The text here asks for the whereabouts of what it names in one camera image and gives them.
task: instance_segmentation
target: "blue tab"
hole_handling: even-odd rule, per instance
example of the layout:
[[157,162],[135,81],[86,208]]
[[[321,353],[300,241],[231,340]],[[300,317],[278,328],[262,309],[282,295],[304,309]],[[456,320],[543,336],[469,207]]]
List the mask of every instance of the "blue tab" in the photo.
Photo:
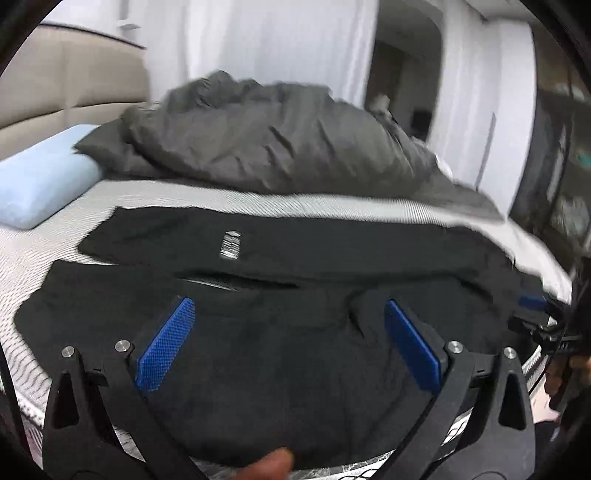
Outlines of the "blue tab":
[[546,310],[546,304],[547,300],[544,297],[534,297],[531,295],[519,297],[519,306],[528,310],[544,312]]
[[415,382],[422,390],[438,395],[443,382],[439,360],[393,300],[386,305],[384,322]]
[[195,304],[184,298],[138,360],[135,384],[140,390],[158,390],[194,323]]

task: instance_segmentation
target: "wrinkled fabric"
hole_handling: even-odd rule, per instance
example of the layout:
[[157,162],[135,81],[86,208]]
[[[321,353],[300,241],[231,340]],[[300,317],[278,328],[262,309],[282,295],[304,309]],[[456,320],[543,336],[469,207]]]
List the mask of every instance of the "wrinkled fabric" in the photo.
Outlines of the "wrinkled fabric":
[[[228,232],[240,234],[234,260],[220,254]],[[397,448],[430,396],[388,340],[389,299],[469,351],[511,346],[525,361],[535,348],[507,320],[541,282],[463,227],[119,208],[79,251],[115,265],[53,264],[15,316],[35,358],[54,375],[73,345],[92,368],[171,298],[193,299],[195,326],[147,398],[189,454],[221,465],[280,446],[296,468]],[[125,429],[121,396],[103,393]]]
[[76,148],[135,177],[410,198],[437,169],[435,156],[385,122],[336,102],[325,86],[262,86],[217,72],[172,90],[156,108],[127,109]]

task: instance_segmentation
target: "hand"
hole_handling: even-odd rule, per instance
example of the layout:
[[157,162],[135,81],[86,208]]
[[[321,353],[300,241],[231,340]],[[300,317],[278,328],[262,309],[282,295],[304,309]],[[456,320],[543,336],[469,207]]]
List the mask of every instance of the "hand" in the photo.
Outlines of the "hand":
[[285,480],[293,466],[293,454],[280,448],[240,470],[233,480]]
[[[558,356],[548,366],[546,370],[546,382],[544,389],[546,393],[552,397],[558,393],[562,385],[562,372],[566,367],[567,357]],[[588,356],[572,356],[568,360],[570,367],[573,370],[582,371],[581,378],[587,383],[591,383],[591,357]]]

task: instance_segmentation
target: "white mattress cover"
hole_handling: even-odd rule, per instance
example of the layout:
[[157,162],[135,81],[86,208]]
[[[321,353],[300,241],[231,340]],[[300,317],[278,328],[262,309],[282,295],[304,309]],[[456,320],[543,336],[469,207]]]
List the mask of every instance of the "white mattress cover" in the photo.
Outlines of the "white mattress cover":
[[[44,409],[51,380],[34,358],[14,327],[13,317],[19,305],[38,289],[57,259],[82,263],[100,263],[78,253],[76,246],[94,227],[109,217],[117,206],[197,206],[221,212],[239,212],[259,216],[302,216],[344,218],[366,221],[436,223],[444,226],[464,225],[496,242],[520,270],[539,275],[544,288],[558,298],[570,300],[570,279],[560,268],[545,245],[524,232],[511,220],[493,222],[452,213],[408,200],[361,199],[330,195],[263,196],[231,190],[209,189],[188,184],[156,180],[103,180],[68,207],[31,231],[17,231],[0,225],[0,340],[7,356],[23,413],[38,427],[43,426]],[[535,361],[530,358],[524,369]],[[458,432],[466,418],[459,419],[450,431]],[[138,452],[129,435],[119,438],[133,455]],[[387,458],[374,459],[374,470]],[[304,476],[331,475],[338,478],[354,470],[369,469],[360,464],[333,469],[320,469]],[[210,477],[225,478],[231,471],[211,472]]]

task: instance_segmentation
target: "bolt head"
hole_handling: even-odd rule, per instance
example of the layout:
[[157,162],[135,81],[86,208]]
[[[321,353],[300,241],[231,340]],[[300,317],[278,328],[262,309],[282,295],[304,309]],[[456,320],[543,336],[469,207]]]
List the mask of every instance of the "bolt head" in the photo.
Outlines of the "bolt head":
[[74,355],[75,351],[76,350],[74,347],[68,345],[67,347],[64,347],[64,349],[61,351],[61,355],[63,358],[70,358],[72,355]]
[[510,346],[506,347],[503,350],[503,353],[505,354],[505,356],[509,359],[509,360],[513,360],[515,357],[517,357],[517,352],[515,350],[513,350]]
[[131,343],[129,342],[129,340],[119,340],[119,342],[115,344],[115,350],[117,350],[118,352],[126,352],[127,350],[129,350],[130,346]]
[[447,348],[449,348],[452,353],[462,353],[464,351],[464,346],[457,340],[449,342]]

